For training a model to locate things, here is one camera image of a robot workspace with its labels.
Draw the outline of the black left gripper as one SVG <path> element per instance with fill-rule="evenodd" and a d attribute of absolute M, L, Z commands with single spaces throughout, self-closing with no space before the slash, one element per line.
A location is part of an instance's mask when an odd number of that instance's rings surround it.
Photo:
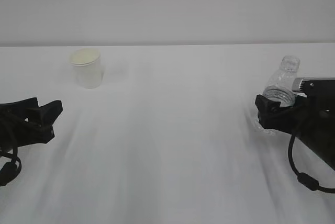
<path fill-rule="evenodd" d="M 41 107 L 38 107 L 36 97 L 1 104 L 5 151 L 18 153 L 20 147 L 47 144 L 54 138 L 53 124 L 62 112 L 60 100 Z"/>

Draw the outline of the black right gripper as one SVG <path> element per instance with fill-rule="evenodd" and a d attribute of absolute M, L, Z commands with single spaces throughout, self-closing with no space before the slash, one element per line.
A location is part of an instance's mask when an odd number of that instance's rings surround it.
<path fill-rule="evenodd" d="M 293 144 L 299 139 L 314 154 L 334 169 L 334 96 L 298 95 L 295 107 L 281 107 L 275 102 L 257 95 L 255 105 L 258 109 L 258 120 L 266 130 L 278 130 L 292 133 L 289 141 L 289 161 L 293 162 Z M 291 113 L 303 109 L 304 113 L 293 131 L 295 121 Z"/>

